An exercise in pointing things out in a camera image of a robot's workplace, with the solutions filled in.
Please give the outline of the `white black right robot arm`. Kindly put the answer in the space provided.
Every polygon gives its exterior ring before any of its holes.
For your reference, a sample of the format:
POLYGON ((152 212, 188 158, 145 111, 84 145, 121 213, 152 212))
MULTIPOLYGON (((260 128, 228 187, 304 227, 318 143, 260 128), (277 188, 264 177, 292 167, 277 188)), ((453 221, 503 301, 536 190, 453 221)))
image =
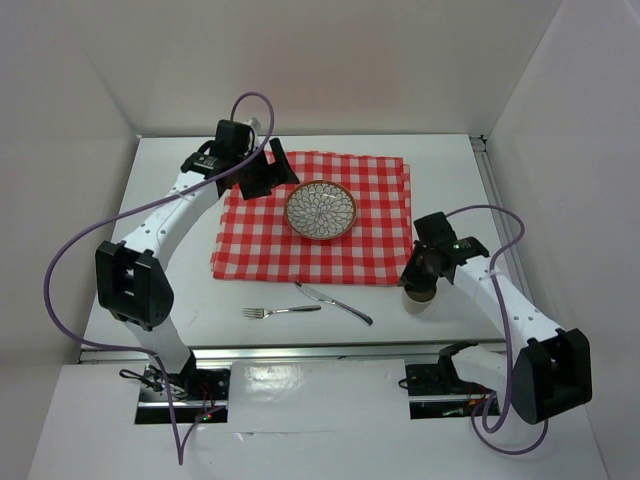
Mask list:
POLYGON ((448 392, 474 383, 500 394, 535 425, 593 396, 591 351, 579 329, 566 330, 541 313, 500 271, 497 257, 476 238, 460 238, 443 212, 415 221, 418 239, 399 284, 430 302, 439 280, 466 294, 502 334, 507 352, 459 342, 439 353, 436 379, 448 392))

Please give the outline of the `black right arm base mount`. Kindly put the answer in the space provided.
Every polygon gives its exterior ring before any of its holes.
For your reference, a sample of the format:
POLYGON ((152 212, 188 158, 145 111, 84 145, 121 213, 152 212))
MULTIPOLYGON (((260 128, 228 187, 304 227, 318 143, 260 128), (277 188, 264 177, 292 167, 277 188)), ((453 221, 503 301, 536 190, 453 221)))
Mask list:
POLYGON ((405 377, 397 384, 408 394, 412 420, 469 417, 486 402, 490 390, 461 380, 454 371, 453 355, 473 346, 476 343, 459 342, 442 349, 434 364, 405 366, 405 377))

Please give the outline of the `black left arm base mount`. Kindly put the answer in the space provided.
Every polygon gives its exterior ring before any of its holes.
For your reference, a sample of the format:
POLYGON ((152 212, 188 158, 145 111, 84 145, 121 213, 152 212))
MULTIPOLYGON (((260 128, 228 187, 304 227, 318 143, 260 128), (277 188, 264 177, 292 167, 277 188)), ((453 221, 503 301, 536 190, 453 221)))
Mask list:
POLYGON ((228 421, 229 368, 198 369, 195 379, 187 386, 179 386, 174 381, 167 387, 160 372, 151 366, 142 373, 121 369, 119 376, 139 383, 136 425, 170 424, 168 393, 171 393, 177 424, 228 421))

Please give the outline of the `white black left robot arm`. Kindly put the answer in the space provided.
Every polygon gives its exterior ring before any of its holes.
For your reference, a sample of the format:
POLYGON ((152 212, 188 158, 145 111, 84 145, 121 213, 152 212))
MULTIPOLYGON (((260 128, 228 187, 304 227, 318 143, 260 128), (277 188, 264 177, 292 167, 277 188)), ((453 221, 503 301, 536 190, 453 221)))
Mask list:
POLYGON ((105 241, 95 253, 99 304, 134 335, 163 389, 176 399, 193 394, 205 376, 170 318, 174 292, 165 270, 172 255, 224 192, 237 187, 250 200, 299 181, 279 139, 264 147, 255 139, 250 124, 219 121, 214 138, 181 165, 166 202, 121 241, 105 241))

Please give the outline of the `floral patterned ceramic plate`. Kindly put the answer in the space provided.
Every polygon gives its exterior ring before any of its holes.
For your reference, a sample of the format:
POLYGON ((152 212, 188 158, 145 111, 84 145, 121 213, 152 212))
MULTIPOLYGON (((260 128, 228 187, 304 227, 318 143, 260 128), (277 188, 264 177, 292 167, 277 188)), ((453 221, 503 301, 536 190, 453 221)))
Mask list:
POLYGON ((288 195, 284 217, 290 228, 309 240, 332 240, 355 223, 358 209, 344 186, 314 180, 296 186, 288 195))

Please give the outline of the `red white checkered cloth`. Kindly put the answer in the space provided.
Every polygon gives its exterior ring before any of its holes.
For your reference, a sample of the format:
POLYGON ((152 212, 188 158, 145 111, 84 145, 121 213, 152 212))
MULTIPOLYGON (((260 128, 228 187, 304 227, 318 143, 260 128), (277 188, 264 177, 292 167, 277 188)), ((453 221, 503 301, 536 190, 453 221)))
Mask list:
POLYGON ((250 201, 225 199, 211 257, 219 280, 390 286, 412 251, 410 167, 401 157, 290 151, 302 182, 332 181, 353 195, 357 216, 340 237, 314 241, 287 224, 292 186, 250 201))

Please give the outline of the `beige paper cup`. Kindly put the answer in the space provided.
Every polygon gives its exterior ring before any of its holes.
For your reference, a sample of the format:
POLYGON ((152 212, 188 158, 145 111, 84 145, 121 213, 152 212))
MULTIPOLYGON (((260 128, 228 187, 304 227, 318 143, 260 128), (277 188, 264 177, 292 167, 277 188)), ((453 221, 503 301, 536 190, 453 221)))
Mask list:
POLYGON ((401 297, 403 308, 409 315, 418 316, 430 306, 436 293, 436 289, 416 291, 405 286, 401 297))

